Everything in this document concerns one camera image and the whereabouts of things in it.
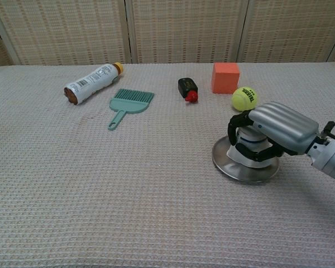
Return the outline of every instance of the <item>orange cube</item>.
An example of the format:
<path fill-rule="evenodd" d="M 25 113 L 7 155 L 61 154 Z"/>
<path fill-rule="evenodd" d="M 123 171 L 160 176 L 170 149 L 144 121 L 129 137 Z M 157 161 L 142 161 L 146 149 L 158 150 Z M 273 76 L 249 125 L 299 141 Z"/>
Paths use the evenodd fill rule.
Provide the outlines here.
<path fill-rule="evenodd" d="M 232 94 L 237 89 L 240 70 L 237 63 L 214 63 L 212 72 L 212 92 Z"/>

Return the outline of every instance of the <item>waffle-textured cloth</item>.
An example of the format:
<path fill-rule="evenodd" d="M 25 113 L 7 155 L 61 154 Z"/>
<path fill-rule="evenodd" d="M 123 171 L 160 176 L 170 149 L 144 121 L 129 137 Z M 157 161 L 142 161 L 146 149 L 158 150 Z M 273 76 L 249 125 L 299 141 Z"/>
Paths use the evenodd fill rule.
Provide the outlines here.
<path fill-rule="evenodd" d="M 335 63 L 239 66 L 260 102 L 335 120 Z M 307 156 L 283 156 L 261 185 L 214 167 L 236 112 L 212 67 L 125 65 L 78 106 L 63 87 L 97 66 L 1 67 L 0 267 L 335 267 L 335 180 Z M 108 131 L 119 88 L 155 97 Z"/>

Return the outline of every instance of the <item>yellow tennis ball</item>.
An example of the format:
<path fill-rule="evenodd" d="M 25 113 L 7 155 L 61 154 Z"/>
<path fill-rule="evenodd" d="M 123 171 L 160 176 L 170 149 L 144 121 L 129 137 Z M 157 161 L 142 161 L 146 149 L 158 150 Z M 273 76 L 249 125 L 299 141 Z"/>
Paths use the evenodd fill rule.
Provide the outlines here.
<path fill-rule="evenodd" d="M 256 107 L 258 95 L 253 88 L 238 88 L 232 94 L 232 105 L 239 111 L 251 110 Z"/>

